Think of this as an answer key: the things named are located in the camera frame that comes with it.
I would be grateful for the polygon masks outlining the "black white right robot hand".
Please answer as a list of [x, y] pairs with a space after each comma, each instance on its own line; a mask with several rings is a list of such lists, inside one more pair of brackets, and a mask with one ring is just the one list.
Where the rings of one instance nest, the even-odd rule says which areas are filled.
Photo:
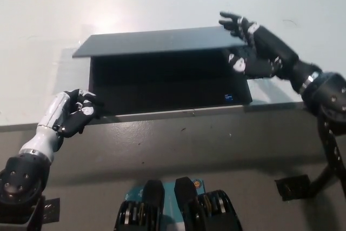
[[254, 54], [253, 58], [237, 54], [230, 55], [229, 62], [236, 72], [251, 78], [278, 77], [288, 80], [290, 71], [299, 60], [291, 47], [266, 27], [244, 16], [221, 11], [219, 24], [246, 43]]

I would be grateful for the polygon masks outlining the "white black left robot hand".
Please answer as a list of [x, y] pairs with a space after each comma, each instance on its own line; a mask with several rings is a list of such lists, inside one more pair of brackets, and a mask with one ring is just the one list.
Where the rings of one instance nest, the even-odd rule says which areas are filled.
[[83, 89], [58, 93], [40, 120], [37, 130], [51, 129], [58, 136], [70, 138], [82, 133], [84, 127], [98, 118], [103, 102]]

